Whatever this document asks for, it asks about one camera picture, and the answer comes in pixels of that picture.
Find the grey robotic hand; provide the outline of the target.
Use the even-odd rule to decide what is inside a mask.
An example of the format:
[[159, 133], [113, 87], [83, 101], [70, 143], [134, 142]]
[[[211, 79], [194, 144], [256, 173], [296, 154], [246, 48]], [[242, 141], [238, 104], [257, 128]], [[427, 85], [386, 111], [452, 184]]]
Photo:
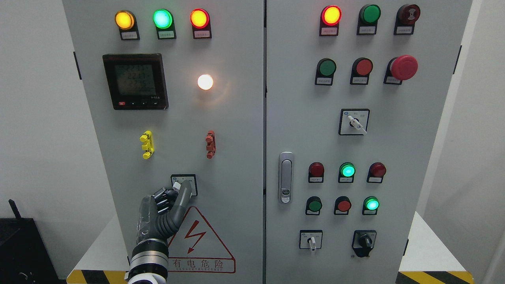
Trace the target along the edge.
[[137, 244], [146, 239], [166, 241], [179, 231], [189, 207], [192, 184], [175, 182], [171, 189], [162, 187], [141, 200], [137, 225]]

